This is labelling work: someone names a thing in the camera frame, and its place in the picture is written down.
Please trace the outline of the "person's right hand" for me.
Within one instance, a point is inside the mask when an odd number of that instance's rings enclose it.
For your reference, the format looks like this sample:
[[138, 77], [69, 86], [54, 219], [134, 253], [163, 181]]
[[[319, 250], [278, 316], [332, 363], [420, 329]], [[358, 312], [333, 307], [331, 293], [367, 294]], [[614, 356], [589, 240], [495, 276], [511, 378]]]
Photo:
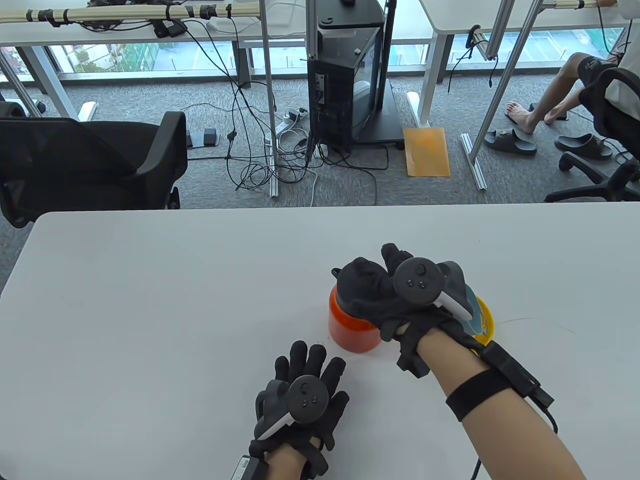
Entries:
[[434, 305], [418, 305], [397, 293], [394, 274], [413, 254], [394, 243], [381, 248], [384, 266], [357, 257], [341, 269], [333, 269], [336, 298], [351, 317], [370, 323], [382, 341], [399, 343], [397, 366], [416, 378], [430, 373], [428, 364], [418, 354], [419, 341], [431, 330], [452, 322], [450, 314]]

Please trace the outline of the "person's left hand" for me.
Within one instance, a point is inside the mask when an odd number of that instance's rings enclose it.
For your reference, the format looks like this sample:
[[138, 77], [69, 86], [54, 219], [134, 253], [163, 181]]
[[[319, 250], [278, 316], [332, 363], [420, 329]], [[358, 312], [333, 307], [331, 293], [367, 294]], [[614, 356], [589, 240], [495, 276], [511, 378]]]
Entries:
[[327, 360], [324, 345], [295, 341], [288, 355], [275, 360], [274, 378], [256, 397], [249, 455], [269, 461], [290, 447], [303, 460], [300, 479], [326, 474], [323, 450], [333, 450], [335, 429], [350, 400], [338, 390], [345, 368], [343, 358]]

